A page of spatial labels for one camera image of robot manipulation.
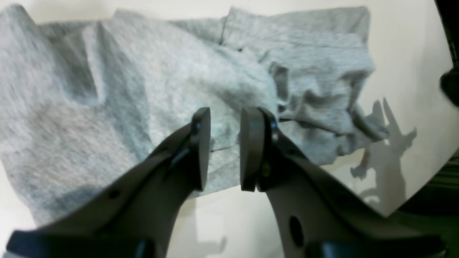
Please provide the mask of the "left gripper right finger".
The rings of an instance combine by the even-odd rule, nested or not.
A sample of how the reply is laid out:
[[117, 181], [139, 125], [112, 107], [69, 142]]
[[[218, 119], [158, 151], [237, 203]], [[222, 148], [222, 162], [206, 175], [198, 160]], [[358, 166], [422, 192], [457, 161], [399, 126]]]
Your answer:
[[286, 258], [443, 258], [439, 235], [394, 223], [310, 162], [264, 108], [241, 111], [243, 191], [266, 193]]

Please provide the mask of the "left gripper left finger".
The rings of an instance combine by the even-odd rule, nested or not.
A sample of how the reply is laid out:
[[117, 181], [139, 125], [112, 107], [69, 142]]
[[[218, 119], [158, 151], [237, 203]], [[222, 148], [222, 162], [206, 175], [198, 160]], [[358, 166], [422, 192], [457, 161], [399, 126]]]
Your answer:
[[167, 137], [99, 195], [67, 217], [16, 230], [7, 254], [20, 258], [164, 258], [182, 204], [203, 191], [210, 153], [211, 111]]

